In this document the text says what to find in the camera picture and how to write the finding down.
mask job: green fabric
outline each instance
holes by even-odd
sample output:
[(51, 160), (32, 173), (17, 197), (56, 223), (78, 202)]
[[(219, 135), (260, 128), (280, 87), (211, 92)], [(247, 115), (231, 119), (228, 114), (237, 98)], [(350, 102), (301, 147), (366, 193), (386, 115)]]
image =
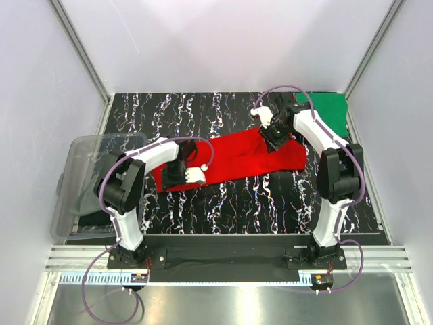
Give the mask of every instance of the green fabric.
[[(348, 137), (346, 128), (347, 101), (343, 93), (309, 93), (323, 122), (340, 137)], [(297, 93), (299, 102), (306, 102), (303, 93)]]

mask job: white wall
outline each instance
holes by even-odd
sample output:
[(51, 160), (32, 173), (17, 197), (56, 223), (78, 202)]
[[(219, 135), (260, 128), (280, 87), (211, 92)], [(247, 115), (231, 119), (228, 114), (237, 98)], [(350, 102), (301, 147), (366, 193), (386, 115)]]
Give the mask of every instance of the white wall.
[(344, 91), (392, 0), (62, 0), (107, 90)]
[(407, 1), (349, 99), (391, 235), (433, 319), (433, 2)]
[(0, 315), (24, 324), (68, 147), (95, 133), (103, 104), (48, 1), (3, 1), (0, 39)]

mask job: plastic bin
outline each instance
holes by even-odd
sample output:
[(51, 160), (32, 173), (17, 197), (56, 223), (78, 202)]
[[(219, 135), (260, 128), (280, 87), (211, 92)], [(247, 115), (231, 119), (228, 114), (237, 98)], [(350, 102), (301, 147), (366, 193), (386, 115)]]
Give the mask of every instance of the plastic bin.
[(114, 237), (112, 224), (81, 226), (73, 211), (78, 197), (101, 170), (103, 157), (111, 150), (134, 150), (147, 144), (143, 133), (91, 135), (75, 139), (69, 149), (58, 184), (51, 236), (57, 241)]

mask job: wrinkled red fabric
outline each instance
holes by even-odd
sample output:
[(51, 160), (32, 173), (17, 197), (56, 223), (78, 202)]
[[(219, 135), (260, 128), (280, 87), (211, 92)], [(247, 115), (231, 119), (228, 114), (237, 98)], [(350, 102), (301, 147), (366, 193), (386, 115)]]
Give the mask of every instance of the wrinkled red fabric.
[[(278, 151), (268, 153), (266, 144), (258, 132), (258, 127), (232, 133), (209, 140), (214, 146), (214, 160), (204, 173), (206, 184), (222, 183), (234, 179), (272, 173), (274, 171), (300, 171), (305, 169), (306, 152), (304, 146), (290, 140)], [(200, 167), (209, 161), (211, 151), (206, 142), (197, 143), (198, 154), (188, 167)], [(165, 165), (153, 170), (158, 192), (162, 191), (161, 170)], [(175, 186), (167, 191), (183, 191), (202, 187), (196, 183)]]

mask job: reflective floor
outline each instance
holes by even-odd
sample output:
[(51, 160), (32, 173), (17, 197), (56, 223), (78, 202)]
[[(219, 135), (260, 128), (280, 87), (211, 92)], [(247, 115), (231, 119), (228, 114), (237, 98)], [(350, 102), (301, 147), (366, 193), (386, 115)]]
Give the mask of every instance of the reflective floor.
[[(334, 287), (350, 278), (336, 275)], [(135, 300), (118, 292), (100, 300), (115, 286), (88, 286), (92, 311), (109, 322), (127, 319)], [(408, 324), (396, 281), (391, 274), (363, 274), (347, 291), (319, 295), (301, 288), (155, 287), (139, 291), (145, 304), (129, 324)], [(49, 324), (99, 324), (84, 311), (79, 286), (60, 285)]]

